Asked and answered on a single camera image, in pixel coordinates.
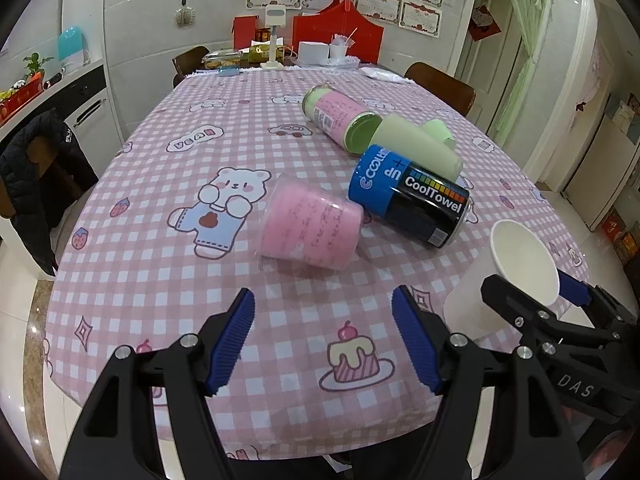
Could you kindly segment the white paper cup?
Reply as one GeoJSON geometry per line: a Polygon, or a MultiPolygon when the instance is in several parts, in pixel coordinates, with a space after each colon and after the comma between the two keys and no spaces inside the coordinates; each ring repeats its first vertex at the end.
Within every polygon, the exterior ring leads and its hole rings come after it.
{"type": "Polygon", "coordinates": [[[551,307],[560,296],[560,278],[552,255],[529,228],[500,220],[489,243],[444,304],[450,332],[477,340],[509,326],[506,297],[513,292],[551,307]]]}

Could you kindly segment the large light green cup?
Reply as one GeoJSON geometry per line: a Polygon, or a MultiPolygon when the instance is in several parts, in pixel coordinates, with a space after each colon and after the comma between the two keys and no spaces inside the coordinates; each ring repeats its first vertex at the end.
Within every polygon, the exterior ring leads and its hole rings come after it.
{"type": "Polygon", "coordinates": [[[457,180],[463,169],[462,159],[453,148],[397,114],[386,116],[378,125],[370,148],[373,145],[404,156],[451,182],[457,180]]]}

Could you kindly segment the pink plastic cup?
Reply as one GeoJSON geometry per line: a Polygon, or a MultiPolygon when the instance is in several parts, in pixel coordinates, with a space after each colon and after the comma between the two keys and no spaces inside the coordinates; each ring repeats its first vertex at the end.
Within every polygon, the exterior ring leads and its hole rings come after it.
{"type": "Polygon", "coordinates": [[[341,271],[354,258],[362,222],[360,205],[281,174],[260,219],[256,252],[341,271]]]}

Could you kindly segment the clear cup with straw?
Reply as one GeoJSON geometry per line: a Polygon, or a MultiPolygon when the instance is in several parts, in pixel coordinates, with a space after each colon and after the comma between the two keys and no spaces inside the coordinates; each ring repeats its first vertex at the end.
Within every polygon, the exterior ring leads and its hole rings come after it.
{"type": "Polygon", "coordinates": [[[349,48],[355,44],[355,40],[352,39],[355,32],[356,29],[348,36],[334,34],[329,44],[329,58],[332,58],[332,60],[346,58],[349,48]]]}

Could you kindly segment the blue black CoolTowel can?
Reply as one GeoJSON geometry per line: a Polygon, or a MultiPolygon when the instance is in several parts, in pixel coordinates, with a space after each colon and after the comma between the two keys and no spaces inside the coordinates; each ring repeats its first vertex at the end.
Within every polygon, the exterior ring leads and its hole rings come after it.
{"type": "Polygon", "coordinates": [[[471,203],[466,188],[376,144],[360,157],[348,198],[435,248],[444,247],[457,234],[471,203]]]}

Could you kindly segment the brown chair right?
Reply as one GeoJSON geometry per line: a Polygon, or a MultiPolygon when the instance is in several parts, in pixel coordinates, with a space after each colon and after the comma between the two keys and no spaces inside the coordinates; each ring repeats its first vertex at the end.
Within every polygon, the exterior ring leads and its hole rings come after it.
{"type": "Polygon", "coordinates": [[[475,102],[475,90],[465,82],[423,62],[410,65],[405,77],[434,94],[460,115],[466,117],[475,102]]]}

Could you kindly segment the brown chair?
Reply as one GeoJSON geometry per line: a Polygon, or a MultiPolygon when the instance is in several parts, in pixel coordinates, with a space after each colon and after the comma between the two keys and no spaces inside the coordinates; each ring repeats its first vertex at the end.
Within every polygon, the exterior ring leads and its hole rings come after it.
{"type": "Polygon", "coordinates": [[[209,54],[209,50],[204,46],[198,46],[172,59],[172,65],[176,71],[172,81],[174,87],[177,87],[186,76],[202,68],[203,58],[206,54],[209,54]]]}
{"type": "Polygon", "coordinates": [[[466,117],[475,102],[475,90],[465,82],[423,62],[410,65],[405,77],[434,94],[460,115],[466,117]]]}

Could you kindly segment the pink checkered tablecloth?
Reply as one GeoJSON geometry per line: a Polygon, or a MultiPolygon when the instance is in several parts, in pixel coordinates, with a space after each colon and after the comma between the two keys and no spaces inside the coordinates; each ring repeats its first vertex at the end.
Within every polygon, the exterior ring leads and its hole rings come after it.
{"type": "Polygon", "coordinates": [[[417,84],[326,70],[196,75],[130,136],[74,226],[49,304],[47,367],[84,403],[118,346],[165,348],[245,287],[255,322],[229,385],[208,402],[230,455],[303,457],[398,437],[430,422],[438,402],[413,373],[392,291],[406,285],[421,307],[439,310],[501,219],[525,224],[560,269],[587,277],[578,245],[533,182],[417,84]],[[378,114],[446,124],[472,197],[450,244],[431,249],[367,219],[344,270],[258,257],[260,216],[278,177],[347,194],[356,158],[302,110],[319,84],[378,114]]]}

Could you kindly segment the pink green canister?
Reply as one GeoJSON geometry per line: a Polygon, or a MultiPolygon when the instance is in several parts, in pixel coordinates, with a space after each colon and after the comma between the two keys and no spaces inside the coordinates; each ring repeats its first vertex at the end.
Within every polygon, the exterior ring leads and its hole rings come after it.
{"type": "Polygon", "coordinates": [[[326,84],[311,88],[303,98],[305,116],[334,143],[351,155],[367,151],[383,118],[326,84]]]}

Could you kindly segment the black jacket on chair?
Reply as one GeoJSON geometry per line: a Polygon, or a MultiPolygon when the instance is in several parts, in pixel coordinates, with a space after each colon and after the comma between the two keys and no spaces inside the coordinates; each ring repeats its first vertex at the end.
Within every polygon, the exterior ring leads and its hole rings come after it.
{"type": "Polygon", "coordinates": [[[1,150],[1,215],[41,270],[58,270],[51,232],[99,178],[55,110],[32,120],[1,150]]]}

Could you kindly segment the white plastic bag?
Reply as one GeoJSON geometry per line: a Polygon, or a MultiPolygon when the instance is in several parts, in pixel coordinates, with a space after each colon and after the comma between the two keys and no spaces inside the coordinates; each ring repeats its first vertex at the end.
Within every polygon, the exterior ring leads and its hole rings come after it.
{"type": "Polygon", "coordinates": [[[408,84],[409,82],[409,79],[406,77],[376,66],[361,66],[359,71],[363,73],[364,76],[377,81],[391,82],[392,84],[408,84]]]}

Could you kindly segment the red diamond door decoration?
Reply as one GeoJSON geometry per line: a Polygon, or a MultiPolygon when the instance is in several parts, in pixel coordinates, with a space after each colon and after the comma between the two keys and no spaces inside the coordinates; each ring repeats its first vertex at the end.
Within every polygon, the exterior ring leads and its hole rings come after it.
{"type": "Polygon", "coordinates": [[[501,29],[488,7],[481,4],[472,11],[468,32],[473,41],[480,41],[500,34],[501,29]]]}

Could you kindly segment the red gift bag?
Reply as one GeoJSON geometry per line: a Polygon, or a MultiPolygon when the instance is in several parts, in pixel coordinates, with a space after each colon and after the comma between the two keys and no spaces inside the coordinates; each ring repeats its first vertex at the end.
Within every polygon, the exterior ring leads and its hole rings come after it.
{"type": "Polygon", "coordinates": [[[293,18],[292,48],[299,51],[302,41],[329,44],[335,35],[349,37],[354,44],[347,49],[363,63],[376,64],[380,57],[384,28],[365,18],[352,0],[333,0],[314,15],[293,18]]]}

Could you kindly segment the small potted plant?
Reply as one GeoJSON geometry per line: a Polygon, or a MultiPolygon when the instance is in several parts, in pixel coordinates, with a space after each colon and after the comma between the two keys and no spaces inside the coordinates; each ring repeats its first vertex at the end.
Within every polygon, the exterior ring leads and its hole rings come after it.
{"type": "Polygon", "coordinates": [[[52,56],[41,56],[38,52],[34,52],[31,55],[27,55],[23,58],[25,62],[25,80],[27,82],[31,82],[36,78],[44,78],[46,71],[44,70],[44,66],[47,62],[52,61],[52,56]]]}

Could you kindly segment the brown chair left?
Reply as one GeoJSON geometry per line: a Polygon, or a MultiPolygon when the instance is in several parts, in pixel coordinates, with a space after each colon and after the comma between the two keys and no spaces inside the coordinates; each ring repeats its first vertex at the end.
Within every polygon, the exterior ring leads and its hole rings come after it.
{"type": "Polygon", "coordinates": [[[176,71],[172,81],[174,87],[177,87],[186,76],[202,68],[203,58],[206,54],[209,54],[209,50],[204,46],[198,46],[172,59],[172,65],[176,71]]]}

